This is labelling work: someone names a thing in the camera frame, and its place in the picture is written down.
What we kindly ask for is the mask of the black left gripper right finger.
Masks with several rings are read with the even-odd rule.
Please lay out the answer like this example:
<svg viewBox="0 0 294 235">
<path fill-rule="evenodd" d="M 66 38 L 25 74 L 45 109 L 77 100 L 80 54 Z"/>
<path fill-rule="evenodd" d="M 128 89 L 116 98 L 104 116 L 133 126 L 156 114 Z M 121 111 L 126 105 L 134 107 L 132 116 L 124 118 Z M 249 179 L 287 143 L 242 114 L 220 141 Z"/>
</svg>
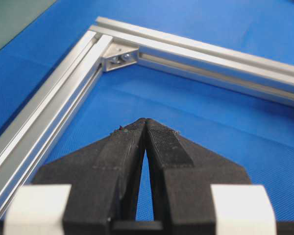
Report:
<svg viewBox="0 0 294 235">
<path fill-rule="evenodd" d="M 154 219 L 165 234 L 216 234 L 210 185 L 250 185 L 246 170 L 150 118 L 145 143 Z"/>
</svg>

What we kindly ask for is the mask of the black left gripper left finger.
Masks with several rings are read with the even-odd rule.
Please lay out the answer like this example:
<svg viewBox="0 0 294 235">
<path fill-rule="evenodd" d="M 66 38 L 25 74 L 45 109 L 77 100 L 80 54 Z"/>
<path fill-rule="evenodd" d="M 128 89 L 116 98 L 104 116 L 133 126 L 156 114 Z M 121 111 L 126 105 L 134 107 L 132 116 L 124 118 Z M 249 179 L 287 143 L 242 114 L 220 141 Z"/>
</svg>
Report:
<svg viewBox="0 0 294 235">
<path fill-rule="evenodd" d="M 108 235 L 111 221 L 134 220 L 142 161 L 144 118 L 39 168 L 35 185 L 69 184 L 62 219 L 67 235 Z"/>
</svg>

